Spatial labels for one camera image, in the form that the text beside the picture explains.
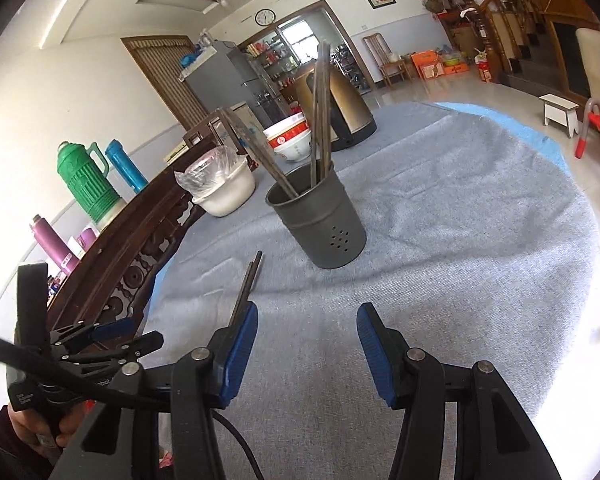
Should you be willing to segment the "person's left hand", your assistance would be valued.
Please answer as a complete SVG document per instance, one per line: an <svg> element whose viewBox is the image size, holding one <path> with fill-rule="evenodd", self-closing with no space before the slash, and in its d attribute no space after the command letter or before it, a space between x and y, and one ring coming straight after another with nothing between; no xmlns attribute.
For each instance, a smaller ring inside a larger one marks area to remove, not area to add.
<svg viewBox="0 0 600 480"><path fill-rule="evenodd" d="M69 445L76 430L82 424L87 409L85 403L73 405L58 422L59 434L56 437L52 435L46 420L35 410L16 412L12 404L8 404L7 413L18 439L38 454L50 457L53 448L66 448Z"/></svg>

